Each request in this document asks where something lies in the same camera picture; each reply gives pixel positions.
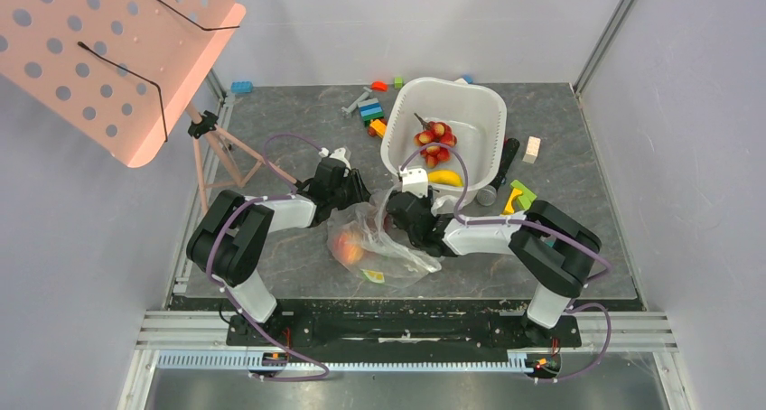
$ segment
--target gray marble tabletop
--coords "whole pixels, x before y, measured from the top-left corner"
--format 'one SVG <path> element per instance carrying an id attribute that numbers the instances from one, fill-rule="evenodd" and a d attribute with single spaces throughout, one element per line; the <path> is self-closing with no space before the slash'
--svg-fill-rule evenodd
<path id="1" fill-rule="evenodd" d="M 593 152 L 587 127 L 575 97 L 566 84 L 489 84 L 508 106 L 507 136 L 521 142 L 509 179 L 524 182 L 540 199 L 548 200 L 598 235 L 602 254 L 614 273 L 584 290 L 584 298 L 633 299 L 636 289 L 622 247 L 612 205 Z M 328 149 L 347 146 L 353 167 L 359 168 L 370 191 L 391 186 L 391 174 L 380 160 L 380 139 L 369 137 L 358 112 L 341 116 L 359 94 L 359 86 L 256 88 L 237 98 L 229 131 L 258 151 L 270 135 L 281 132 L 311 137 Z M 397 91 L 376 92 L 389 114 Z M 521 162 L 529 136 L 541 138 L 535 163 Z M 319 157 L 312 147 L 280 139 L 268 158 L 298 179 L 313 176 Z M 240 170 L 254 159 L 233 152 Z M 220 167 L 216 182 L 228 178 Z M 259 170 L 241 190 L 252 196 L 288 192 L 268 169 Z M 491 207 L 471 204 L 469 216 L 497 215 L 509 196 L 508 185 Z M 270 235 L 258 263 L 266 286 L 279 298 L 508 298 L 528 299 L 537 281 L 514 256 L 473 254 L 446 258 L 442 270 L 404 289 L 362 281 L 332 257 L 327 228 L 289 229 Z M 219 297 L 204 273 L 192 270 L 186 296 Z"/>

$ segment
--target white wall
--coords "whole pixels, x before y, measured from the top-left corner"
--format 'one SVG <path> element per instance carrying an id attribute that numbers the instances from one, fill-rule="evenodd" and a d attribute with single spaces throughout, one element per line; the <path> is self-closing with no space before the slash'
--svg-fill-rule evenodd
<path id="1" fill-rule="evenodd" d="M 584 93 L 646 300 L 703 409 L 766 401 L 766 3 L 638 0 Z"/>
<path id="2" fill-rule="evenodd" d="M 619 0 L 238 0 L 216 64 L 257 85 L 573 82 Z"/>
<path id="3" fill-rule="evenodd" d="M 116 407 L 196 184 L 188 122 L 128 169 L 0 75 L 0 408 Z"/>

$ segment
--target black mounting base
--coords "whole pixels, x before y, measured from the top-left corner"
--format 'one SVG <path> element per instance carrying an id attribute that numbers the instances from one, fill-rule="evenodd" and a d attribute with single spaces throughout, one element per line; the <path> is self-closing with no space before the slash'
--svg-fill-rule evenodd
<path id="1" fill-rule="evenodd" d="M 551 346 L 530 341 L 521 315 L 419 313 L 276 312 L 264 328 L 275 338 L 289 334 L 306 356 L 339 363 L 501 362 L 509 349 Z M 561 317 L 550 332 L 560 347 L 582 346 L 575 317 Z M 240 316 L 232 317 L 226 343 L 269 345 Z"/>

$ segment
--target clear plastic bag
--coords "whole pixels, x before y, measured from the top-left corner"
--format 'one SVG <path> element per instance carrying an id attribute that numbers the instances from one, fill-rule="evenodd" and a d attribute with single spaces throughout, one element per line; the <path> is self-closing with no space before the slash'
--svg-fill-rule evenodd
<path id="1" fill-rule="evenodd" d="M 357 277 L 377 284 L 405 288 L 442 269 L 439 260 L 407 247 L 406 233 L 387 219 L 388 191 L 369 202 L 334 210 L 327 221 L 327 247 L 332 256 Z"/>

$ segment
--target pink music stand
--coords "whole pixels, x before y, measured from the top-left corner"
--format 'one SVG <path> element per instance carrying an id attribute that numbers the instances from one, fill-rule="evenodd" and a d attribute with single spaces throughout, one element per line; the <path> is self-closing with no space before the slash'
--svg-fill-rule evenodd
<path id="1" fill-rule="evenodd" d="M 245 7 L 234 0 L 162 0 L 206 28 L 238 26 Z M 0 0 L 0 72 L 136 168 L 149 163 L 191 105 L 235 29 L 206 32 L 158 0 Z M 93 53 L 155 82 L 139 79 Z M 220 126 L 206 135 L 213 152 L 239 187 L 263 157 Z M 225 139 L 257 159 L 242 176 L 221 147 Z M 206 185 L 194 141 L 202 209 Z"/>

